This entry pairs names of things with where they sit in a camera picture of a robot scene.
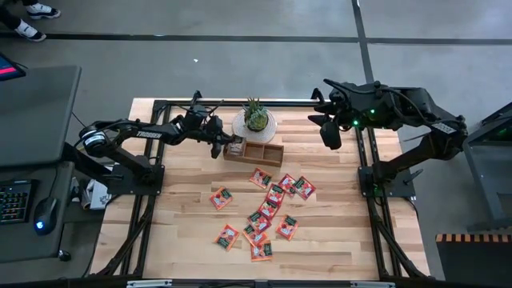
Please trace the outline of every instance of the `wooden tray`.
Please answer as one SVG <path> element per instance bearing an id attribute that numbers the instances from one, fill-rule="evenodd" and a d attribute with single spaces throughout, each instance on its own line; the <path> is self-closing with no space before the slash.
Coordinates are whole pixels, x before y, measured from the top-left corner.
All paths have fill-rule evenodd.
<path id="1" fill-rule="evenodd" d="M 245 142 L 240 155 L 228 153 L 228 145 L 224 146 L 224 159 L 229 161 L 261 164 L 281 167 L 284 146 Z"/>

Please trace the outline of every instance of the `shoe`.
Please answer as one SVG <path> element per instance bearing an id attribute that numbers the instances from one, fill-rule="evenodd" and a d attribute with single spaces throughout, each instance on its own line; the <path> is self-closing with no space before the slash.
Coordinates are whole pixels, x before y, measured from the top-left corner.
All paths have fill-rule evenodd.
<path id="1" fill-rule="evenodd" d="M 44 33 L 37 31 L 32 26 L 26 24 L 23 20 L 18 28 L 14 29 L 14 31 L 29 41 L 41 42 L 42 40 L 46 39 L 46 35 Z"/>
<path id="2" fill-rule="evenodd" d="M 39 20 L 41 18 L 53 19 L 61 16 L 61 11 L 40 3 L 25 6 L 25 8 L 26 12 L 33 20 Z"/>

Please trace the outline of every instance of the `wooden tabletop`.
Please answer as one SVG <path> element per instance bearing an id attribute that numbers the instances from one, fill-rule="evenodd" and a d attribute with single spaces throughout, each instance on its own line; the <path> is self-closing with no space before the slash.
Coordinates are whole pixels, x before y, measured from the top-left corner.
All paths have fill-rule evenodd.
<path id="1" fill-rule="evenodd" d="M 130 119 L 148 122 L 153 101 L 152 98 L 134 99 Z M 216 111 L 228 134 L 231 120 L 239 110 L 226 107 Z M 342 148 L 331 151 L 322 144 L 319 127 L 307 120 L 307 115 L 313 112 L 311 108 L 269 110 L 278 122 L 278 131 L 270 143 L 284 145 L 284 162 L 280 168 L 261 168 L 274 174 L 274 183 L 290 174 L 294 178 L 305 176 L 317 187 L 307 201 L 298 196 L 285 196 L 273 226 L 267 231 L 274 259 L 251 262 L 250 244 L 243 235 L 229 252 L 213 244 L 227 223 L 241 232 L 247 225 L 247 216 L 263 202 L 266 190 L 249 182 L 256 165 L 225 161 L 222 156 L 212 159 L 210 146 L 185 140 L 179 146 L 165 149 L 164 187 L 153 216 L 144 278 L 378 278 L 368 210 L 356 174 L 360 164 L 354 130 L 342 133 Z M 182 113 L 173 109 L 171 118 Z M 376 130 L 375 133 L 382 160 L 401 153 L 395 132 Z M 144 146 L 142 139 L 129 139 L 123 144 L 133 154 L 143 154 Z M 227 187 L 234 200 L 216 211 L 209 196 L 220 186 Z M 103 268 L 126 239 L 133 201 L 134 196 L 121 196 L 107 207 L 91 273 Z M 408 202 L 392 198 L 390 211 L 398 243 L 414 264 L 428 274 L 414 210 Z M 284 214 L 299 222 L 290 242 L 274 231 Z M 391 271 L 387 245 L 383 249 L 386 266 Z M 132 269 L 136 256 L 134 252 Z"/>

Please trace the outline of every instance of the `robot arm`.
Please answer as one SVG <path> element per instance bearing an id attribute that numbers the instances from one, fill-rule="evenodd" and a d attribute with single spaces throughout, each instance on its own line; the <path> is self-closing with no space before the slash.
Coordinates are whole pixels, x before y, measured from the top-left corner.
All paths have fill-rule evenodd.
<path id="1" fill-rule="evenodd" d="M 430 132 L 423 136 L 418 147 L 395 159 L 374 164 L 376 182 L 392 180 L 397 173 L 427 159 L 452 159 L 462 151 L 467 136 L 465 119 L 455 117 L 435 105 L 423 88 L 388 87 L 380 82 L 356 86 L 328 79 L 325 83 L 334 89 L 325 102 L 319 90 L 312 98 L 319 98 L 314 108 L 323 115 L 311 115 L 309 120 L 318 124 L 324 144 L 332 150 L 342 145 L 339 130 L 352 127 L 398 130 L 404 124 L 413 127 L 428 126 Z"/>
<path id="2" fill-rule="evenodd" d="M 240 142 L 242 139 L 236 135 L 226 134 L 222 130 L 222 120 L 216 115 L 210 116 L 211 112 L 203 106 L 195 105 L 187 110 L 185 117 L 178 115 L 170 122 L 161 125 L 125 119 L 115 122 L 99 121 L 84 128 L 80 132 L 80 138 L 87 153 L 94 157 L 109 157 L 110 151 L 119 148 L 128 138 L 161 140 L 172 146 L 189 138 L 212 144 L 211 157 L 217 158 L 223 145 Z M 106 136 L 108 130 L 117 131 L 118 135 L 110 140 Z"/>
<path id="3" fill-rule="evenodd" d="M 172 146 L 189 138 L 211 144 L 211 157 L 217 158 L 223 145 L 242 142 L 242 138 L 226 134 L 222 130 L 222 120 L 212 115 L 218 106 L 208 110 L 196 104 L 197 98 L 201 97 L 198 92 L 196 94 L 189 109 L 181 107 L 187 111 L 185 117 L 178 115 L 170 122 L 161 125 L 125 119 L 94 122 L 80 131 L 80 139 L 88 155 L 114 160 L 130 170 L 139 182 L 152 182 L 158 167 L 151 165 L 146 157 L 134 156 L 121 148 L 121 144 L 128 138 L 155 139 Z M 115 138 L 110 139 L 106 135 L 109 130 L 118 132 Z"/>

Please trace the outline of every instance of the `red snack packet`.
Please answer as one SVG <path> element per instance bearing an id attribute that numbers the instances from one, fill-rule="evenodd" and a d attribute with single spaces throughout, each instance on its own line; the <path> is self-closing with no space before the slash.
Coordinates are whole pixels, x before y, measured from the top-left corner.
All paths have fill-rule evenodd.
<path id="1" fill-rule="evenodd" d="M 266 200 L 274 202 L 280 206 L 284 197 L 285 191 L 283 188 L 275 184 L 270 185 L 269 192 L 266 194 Z"/>
<path id="2" fill-rule="evenodd" d="M 272 174 L 256 168 L 252 176 L 250 176 L 249 181 L 265 189 L 270 184 L 271 179 Z"/>
<path id="3" fill-rule="evenodd" d="M 291 188 L 295 191 L 300 197 L 302 197 L 304 200 L 307 200 L 312 193 L 316 190 L 316 188 L 311 184 L 309 181 L 307 181 L 304 176 L 301 176 L 295 184 Z"/>
<path id="4" fill-rule="evenodd" d="M 257 234 L 261 234 L 263 231 L 267 230 L 272 223 L 268 221 L 263 215 L 259 212 L 252 213 L 248 218 L 249 224 L 254 228 Z"/>
<path id="5" fill-rule="evenodd" d="M 227 203 L 233 201 L 233 196 L 225 187 L 218 188 L 215 193 L 210 196 L 210 201 L 214 204 L 217 210 L 222 209 Z"/>
<path id="6" fill-rule="evenodd" d="M 257 234 L 256 230 L 251 225 L 247 225 L 242 233 L 246 236 L 252 246 L 258 246 L 267 239 L 265 232 Z"/>
<path id="7" fill-rule="evenodd" d="M 269 219 L 269 221 L 272 220 L 274 215 L 278 212 L 279 205 L 272 202 L 265 200 L 263 204 L 259 207 L 258 212 L 265 216 L 265 218 Z"/>
<path id="8" fill-rule="evenodd" d="M 291 238 L 294 236 L 295 231 L 298 228 L 298 222 L 297 220 L 293 219 L 292 217 L 288 215 L 284 215 L 284 217 L 281 219 L 278 228 L 275 230 L 278 234 L 283 236 L 284 238 L 291 240 Z"/>
<path id="9" fill-rule="evenodd" d="M 239 235 L 240 232 L 226 224 L 221 233 L 215 239 L 214 243 L 219 244 L 222 248 L 226 249 L 226 251 L 229 251 L 234 242 L 237 241 Z"/>
<path id="10" fill-rule="evenodd" d="M 278 183 L 278 185 L 279 187 L 283 188 L 284 191 L 287 192 L 290 197 L 293 197 L 295 195 L 295 191 L 292 190 L 291 188 L 294 183 L 295 179 L 286 174 L 285 177 L 283 177 L 281 181 Z"/>
<path id="11" fill-rule="evenodd" d="M 260 246 L 252 246 L 250 248 L 250 260 L 252 262 L 272 260 L 272 257 L 272 245 L 270 241 L 264 242 Z"/>

